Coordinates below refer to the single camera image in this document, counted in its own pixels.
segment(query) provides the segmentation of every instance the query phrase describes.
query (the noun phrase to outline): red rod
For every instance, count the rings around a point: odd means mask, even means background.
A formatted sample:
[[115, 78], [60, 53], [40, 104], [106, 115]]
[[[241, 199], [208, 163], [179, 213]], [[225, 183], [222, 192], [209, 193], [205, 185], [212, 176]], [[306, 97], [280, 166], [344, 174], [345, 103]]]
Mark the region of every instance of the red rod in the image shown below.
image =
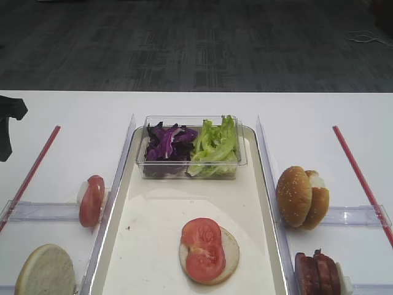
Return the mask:
[[359, 179], [360, 184], [363, 187], [364, 192], [367, 195], [368, 200], [370, 201], [371, 205], [374, 206], [375, 211], [376, 211], [376, 215], [379, 218], [379, 220], [381, 221], [381, 224], [383, 226], [383, 230], [385, 231], [385, 234], [386, 234], [387, 238], [389, 239], [391, 246], [393, 247], [393, 233], [392, 233], [391, 227], [386, 225], [387, 221], [386, 221], [385, 215], [383, 215], [381, 210], [379, 209], [378, 202], [376, 201], [375, 196], [370, 189], [370, 186], [368, 186], [366, 179], [363, 176], [363, 173], [361, 172], [359, 166], [357, 165], [355, 158], [352, 155], [351, 150], [349, 149], [348, 145], [346, 144], [345, 139], [340, 132], [340, 129], [338, 129], [337, 126], [333, 126], [333, 130], [336, 133], [338, 141], [340, 142], [341, 146], [343, 147], [344, 152], [345, 152], [349, 162], [351, 163], [352, 168], [354, 169], [356, 176]]
[[40, 154], [38, 155], [35, 163], [31, 167], [25, 180], [22, 182], [22, 185], [19, 187], [19, 190], [18, 190], [17, 194], [15, 195], [14, 199], [12, 200], [10, 207], [8, 207], [7, 213], [4, 215], [4, 218], [0, 222], [0, 232], [2, 231], [4, 226], [6, 225], [8, 219], [10, 218], [15, 207], [18, 205], [20, 198], [22, 197], [23, 193], [25, 192], [26, 188], [28, 187], [31, 179], [33, 178], [35, 172], [38, 169], [39, 164], [41, 164], [42, 159], [45, 157], [47, 151], [49, 150], [50, 146], [52, 145], [52, 143], [55, 140], [57, 133], [59, 133], [59, 131], [60, 131], [60, 126], [56, 126], [55, 129], [53, 129], [52, 134], [49, 136], [47, 142], [45, 143], [45, 146], [42, 148]]

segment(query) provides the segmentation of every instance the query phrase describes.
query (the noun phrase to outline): sesame seed bun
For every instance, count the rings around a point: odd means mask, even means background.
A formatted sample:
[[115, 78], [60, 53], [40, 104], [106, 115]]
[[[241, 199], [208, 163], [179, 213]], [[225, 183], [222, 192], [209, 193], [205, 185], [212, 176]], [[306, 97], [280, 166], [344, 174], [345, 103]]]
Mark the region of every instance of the sesame seed bun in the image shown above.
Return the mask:
[[308, 170], [306, 174], [313, 188], [313, 200], [301, 228], [312, 230], [323, 220], [329, 210], [329, 190], [325, 188], [325, 183], [317, 171]]
[[276, 195], [281, 215], [292, 227], [305, 221], [312, 200], [311, 183], [304, 169], [292, 166], [278, 179]]
[[26, 260], [15, 284], [15, 295], [73, 295], [75, 272], [64, 249], [46, 244]]
[[292, 227], [312, 230], [329, 210], [329, 190], [315, 170], [289, 167], [278, 181], [276, 194], [282, 217]]

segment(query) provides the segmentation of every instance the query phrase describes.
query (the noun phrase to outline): clear plastic container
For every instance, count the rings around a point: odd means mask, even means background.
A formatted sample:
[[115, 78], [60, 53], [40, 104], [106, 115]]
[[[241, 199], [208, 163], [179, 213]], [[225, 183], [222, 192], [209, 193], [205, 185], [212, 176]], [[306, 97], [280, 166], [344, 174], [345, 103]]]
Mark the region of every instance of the clear plastic container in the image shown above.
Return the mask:
[[146, 150], [150, 142], [147, 131], [148, 126], [154, 127], [160, 122], [164, 129], [171, 128], [174, 124], [179, 127], [185, 125], [201, 134], [204, 120], [210, 120], [213, 127], [220, 126], [223, 116], [148, 116], [142, 131], [142, 138], [139, 144], [136, 164], [143, 178], [187, 178], [187, 179], [234, 179], [238, 172], [238, 167], [247, 164], [247, 155], [244, 146], [243, 126], [235, 116], [231, 116], [235, 123], [237, 141], [235, 143], [233, 160], [220, 161], [178, 161], [178, 160], [146, 160]]

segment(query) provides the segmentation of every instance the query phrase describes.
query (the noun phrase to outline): lettuce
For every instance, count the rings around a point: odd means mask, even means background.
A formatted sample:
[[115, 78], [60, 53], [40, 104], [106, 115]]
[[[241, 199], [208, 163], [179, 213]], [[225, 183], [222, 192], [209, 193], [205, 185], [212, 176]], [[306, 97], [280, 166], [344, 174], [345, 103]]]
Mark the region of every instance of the lettuce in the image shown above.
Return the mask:
[[[201, 133], [194, 141], [192, 162], [236, 162], [236, 127], [231, 116], [222, 116], [221, 126], [213, 126], [210, 120], [204, 120]], [[213, 175], [224, 176], [236, 173], [233, 165], [191, 165], [187, 169], [190, 177]]]

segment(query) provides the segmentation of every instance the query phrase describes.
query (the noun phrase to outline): red tomato slice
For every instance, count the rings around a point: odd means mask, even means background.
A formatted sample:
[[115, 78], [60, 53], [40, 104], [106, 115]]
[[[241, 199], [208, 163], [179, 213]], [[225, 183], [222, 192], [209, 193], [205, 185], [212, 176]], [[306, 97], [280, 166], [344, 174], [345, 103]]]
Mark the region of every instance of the red tomato slice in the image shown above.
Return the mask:
[[201, 244], [190, 247], [186, 268], [189, 275], [196, 281], [210, 281], [218, 277], [225, 268], [225, 253], [221, 245]]
[[93, 175], [88, 179], [88, 188], [79, 208], [79, 222], [82, 226], [92, 227], [98, 223], [104, 195], [104, 180], [98, 175]]
[[220, 226], [209, 218], [191, 220], [183, 227], [181, 243], [186, 246], [199, 243], [221, 245]]

